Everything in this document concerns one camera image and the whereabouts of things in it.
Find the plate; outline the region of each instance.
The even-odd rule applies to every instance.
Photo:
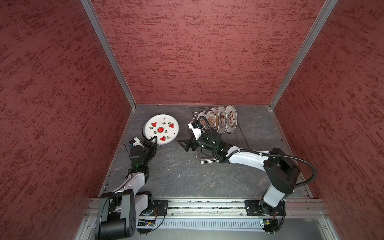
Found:
[[[213,111],[213,112],[215,113],[215,117],[216,117],[215,130],[218,131],[218,129],[219,129],[219,127],[220,127],[220,124],[218,123],[218,121],[219,121],[219,117],[218,117],[218,111],[217,111],[217,108],[212,107],[212,108],[211,108],[211,111]]]
[[[199,117],[200,116],[204,116],[205,117],[205,112],[199,112],[199,114],[197,115],[197,121],[199,120]],[[203,124],[203,127],[206,128],[207,127],[207,123],[204,121],[204,119],[201,120],[201,123]]]
[[[227,113],[227,129],[225,130],[227,133],[233,133],[237,126],[237,113],[236,109],[232,105],[228,105],[225,108],[225,112]]]
[[[225,130],[227,129],[227,113],[225,112],[225,108],[223,106],[218,107],[217,111],[220,124],[220,128],[217,132],[223,135],[225,133]]]
[[[142,131],[147,139],[157,136],[157,144],[164,145],[172,142],[177,137],[179,124],[174,117],[160,114],[149,119]]]
[[[205,114],[205,118],[208,120],[209,126],[211,126],[211,128],[215,128],[215,126],[216,126],[216,116],[215,116],[215,113],[212,110],[209,110]]]

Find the red wall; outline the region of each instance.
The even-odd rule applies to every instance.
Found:
[[[93,0],[137,103],[268,105],[324,0]]]
[[[383,11],[339,0],[275,108],[345,240],[384,237]]]
[[[130,112],[79,0],[0,3],[0,239],[73,239]]]

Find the red panel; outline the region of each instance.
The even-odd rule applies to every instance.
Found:
[[[270,103],[324,0],[94,0],[137,103]]]
[[[79,0],[0,3],[1,239],[73,239],[130,112]]]
[[[342,239],[384,236],[383,11],[339,0],[275,109]]]

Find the dish rack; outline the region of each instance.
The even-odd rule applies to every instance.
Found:
[[[192,107],[190,110],[191,114],[191,121],[197,120],[197,115],[199,112],[207,112],[209,111],[212,107],[218,107],[218,106],[204,106],[204,107]],[[237,147],[244,148],[244,149],[249,149],[248,143],[244,137],[243,131],[241,130],[241,127],[239,123],[237,123],[237,127],[235,131],[231,134],[225,132],[223,135],[221,135],[222,141],[228,143],[228,144],[233,144]],[[200,159],[200,163],[204,164],[205,161],[208,160],[213,160],[215,159],[213,156],[207,156],[202,152],[202,148],[198,148],[196,151],[198,151],[197,157]]]

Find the metal corner post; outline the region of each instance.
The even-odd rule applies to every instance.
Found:
[[[291,67],[289,68],[287,74],[285,75],[283,82],[281,83],[279,89],[277,90],[275,96],[273,97],[271,103],[270,103],[270,109],[273,110],[283,95],[284,90],[287,88],[289,82],[291,81],[293,75],[295,74],[296,70],[299,68],[301,62],[303,61],[305,55],[307,54],[308,50],[311,48],[314,40],[316,39],[317,35],[319,34],[321,28],[325,24],[325,21],[328,19],[329,15],[331,14],[334,6],[336,5],[338,0],[326,0],[323,7],[321,8],[319,15],[317,16],[315,22],[313,23],[307,37],[305,38],[303,45],[301,46],[299,52],[296,55],[296,58],[293,60],[293,63]]]
[[[101,43],[101,46],[103,47],[105,54],[107,55],[109,62],[112,65],[113,70],[115,71],[115,74],[120,82],[120,85],[129,101],[129,104],[131,105],[132,109],[136,108],[136,102],[133,99],[133,95],[129,89],[129,86],[127,84],[127,81],[125,80],[125,77],[121,71],[121,68],[119,66],[119,63],[115,57],[115,54],[113,53],[113,50],[108,42],[107,36],[104,33],[104,30],[101,26],[101,23],[99,21],[99,18],[97,17],[96,11],[92,5],[91,0],[80,0],[81,4],[83,5],[85,12],[88,15],[89,20],[91,21],[91,24],[93,26],[93,29],[96,32],[97,37],[99,38],[99,41]]]

